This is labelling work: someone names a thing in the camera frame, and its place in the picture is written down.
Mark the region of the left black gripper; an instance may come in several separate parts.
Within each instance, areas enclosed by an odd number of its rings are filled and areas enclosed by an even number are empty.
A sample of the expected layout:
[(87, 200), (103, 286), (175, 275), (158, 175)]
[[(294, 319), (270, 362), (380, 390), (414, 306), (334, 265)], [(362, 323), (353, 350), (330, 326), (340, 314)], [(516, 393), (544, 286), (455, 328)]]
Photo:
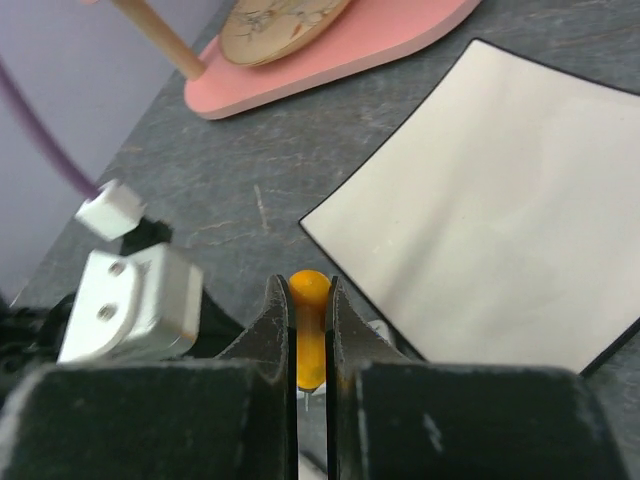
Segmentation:
[(51, 308), (12, 307), (1, 298), (1, 379), (19, 380), (42, 363), (55, 363), (74, 294)]

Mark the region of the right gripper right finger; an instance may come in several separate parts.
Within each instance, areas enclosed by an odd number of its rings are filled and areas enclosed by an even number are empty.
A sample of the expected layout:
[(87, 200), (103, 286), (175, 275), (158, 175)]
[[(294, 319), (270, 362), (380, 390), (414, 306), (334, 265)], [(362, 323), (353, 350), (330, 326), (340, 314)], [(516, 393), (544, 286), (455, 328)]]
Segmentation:
[(332, 479), (625, 479), (579, 375), (421, 362), (382, 339), (334, 278), (326, 311)]

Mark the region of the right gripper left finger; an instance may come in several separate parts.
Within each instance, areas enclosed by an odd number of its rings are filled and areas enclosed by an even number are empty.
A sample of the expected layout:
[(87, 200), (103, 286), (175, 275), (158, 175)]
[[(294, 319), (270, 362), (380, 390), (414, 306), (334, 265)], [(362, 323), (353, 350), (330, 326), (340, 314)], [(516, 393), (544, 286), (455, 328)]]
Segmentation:
[(1, 412), (5, 479), (287, 479), (291, 297), (209, 359), (46, 365)]

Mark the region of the orange handled screwdriver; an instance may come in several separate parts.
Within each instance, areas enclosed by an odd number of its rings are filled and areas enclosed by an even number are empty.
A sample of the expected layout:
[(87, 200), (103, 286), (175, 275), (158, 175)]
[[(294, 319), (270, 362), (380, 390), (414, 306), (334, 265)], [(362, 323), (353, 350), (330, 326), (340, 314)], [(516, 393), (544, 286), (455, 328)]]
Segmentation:
[(311, 394), (326, 381), (325, 315), (331, 282), (315, 270), (289, 278), (296, 324), (296, 384), (305, 408)]

